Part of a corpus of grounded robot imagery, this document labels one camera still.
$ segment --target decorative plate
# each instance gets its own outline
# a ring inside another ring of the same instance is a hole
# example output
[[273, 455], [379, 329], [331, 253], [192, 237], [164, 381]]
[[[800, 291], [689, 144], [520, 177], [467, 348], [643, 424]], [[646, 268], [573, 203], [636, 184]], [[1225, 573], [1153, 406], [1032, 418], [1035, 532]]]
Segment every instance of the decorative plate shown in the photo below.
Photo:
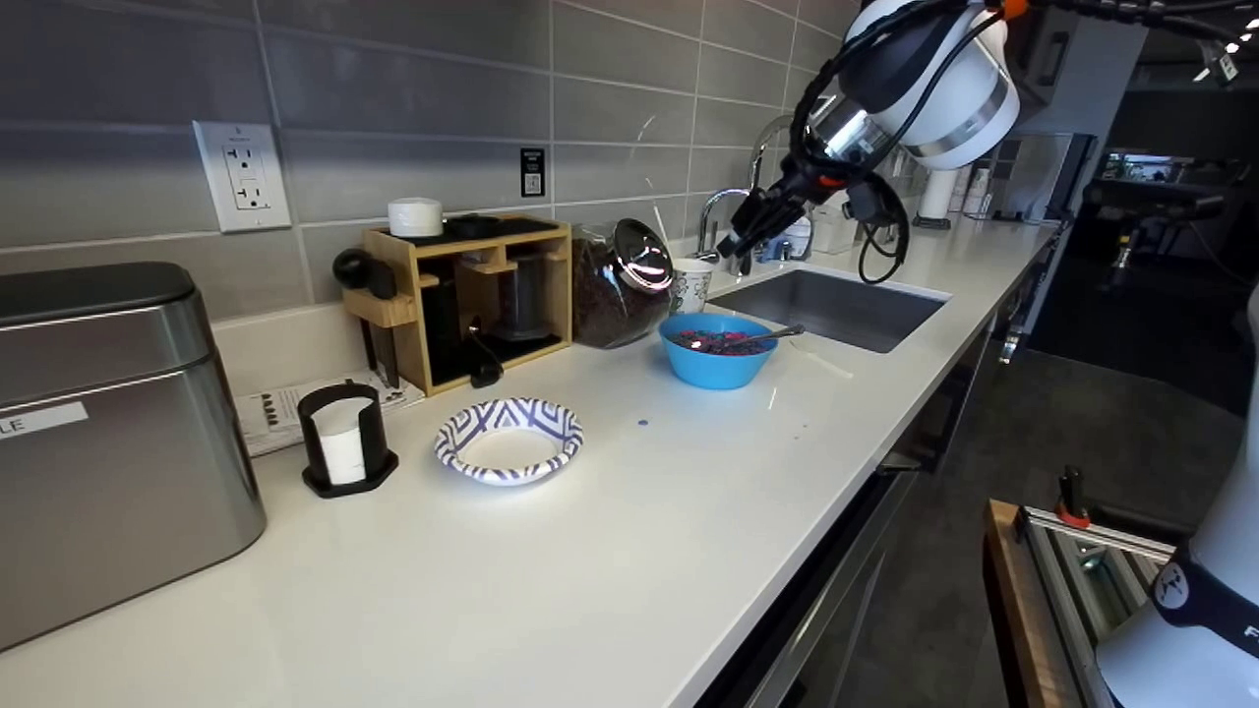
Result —
[[556, 474], [581, 448], [571, 409], [539, 398], [482, 399], [438, 434], [438, 458], [491, 487], [520, 487]]

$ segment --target wooden shelf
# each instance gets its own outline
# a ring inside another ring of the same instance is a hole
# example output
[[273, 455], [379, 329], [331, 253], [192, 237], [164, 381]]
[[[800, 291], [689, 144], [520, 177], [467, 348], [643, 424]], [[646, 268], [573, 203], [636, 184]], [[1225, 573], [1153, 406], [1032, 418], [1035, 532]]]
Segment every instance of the wooden shelf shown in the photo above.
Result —
[[399, 373], [425, 394], [467, 385], [467, 373], [442, 359], [448, 359], [451, 337], [466, 337], [471, 326], [487, 337], [496, 335], [496, 323], [509, 313], [503, 301], [513, 308], [509, 279], [520, 271], [520, 259], [543, 262], [539, 308], [549, 335], [539, 344], [503, 344], [503, 368], [549, 359], [573, 340], [571, 226], [562, 224], [543, 233], [442, 245], [365, 233], [362, 247], [394, 271], [399, 295], [374, 300], [365, 291], [344, 291], [344, 301], [353, 318], [394, 329]]

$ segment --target white countertop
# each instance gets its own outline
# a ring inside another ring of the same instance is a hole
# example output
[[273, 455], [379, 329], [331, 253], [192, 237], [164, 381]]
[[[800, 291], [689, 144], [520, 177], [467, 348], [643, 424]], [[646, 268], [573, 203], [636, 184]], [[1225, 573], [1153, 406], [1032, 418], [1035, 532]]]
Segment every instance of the white countertop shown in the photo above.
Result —
[[[571, 344], [399, 409], [402, 468], [370, 497], [316, 498], [298, 448], [265, 455], [257, 546], [0, 654], [0, 702], [694, 702], [1038, 245], [918, 237], [892, 283], [950, 301], [892, 354], [800, 335], [748, 390], [703, 394], [653, 337]], [[573, 409], [579, 458], [522, 490], [438, 468], [438, 424], [509, 394]]]

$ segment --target backsplash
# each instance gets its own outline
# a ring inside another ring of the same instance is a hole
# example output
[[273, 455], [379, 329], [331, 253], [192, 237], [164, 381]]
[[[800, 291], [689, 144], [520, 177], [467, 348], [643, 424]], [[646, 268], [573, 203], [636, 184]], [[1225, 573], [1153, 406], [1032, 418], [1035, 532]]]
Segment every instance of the backsplash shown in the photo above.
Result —
[[[211, 318], [331, 301], [394, 195], [682, 238], [857, 0], [13, 0], [0, 271], [187, 262]], [[219, 237], [192, 122], [273, 122], [290, 226]], [[520, 150], [549, 195], [520, 195]]]

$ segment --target floor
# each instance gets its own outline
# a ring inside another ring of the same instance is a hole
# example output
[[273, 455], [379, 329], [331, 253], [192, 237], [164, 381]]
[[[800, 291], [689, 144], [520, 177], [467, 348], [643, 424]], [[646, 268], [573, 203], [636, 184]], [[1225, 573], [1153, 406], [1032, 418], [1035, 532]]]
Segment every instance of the floor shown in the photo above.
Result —
[[1038, 348], [992, 361], [971, 399], [950, 465], [905, 507], [844, 693], [802, 702], [1006, 702], [981, 570], [984, 498], [1048, 507], [1073, 465], [1089, 498], [1194, 528], [1240, 439], [1240, 418], [1212, 399]]

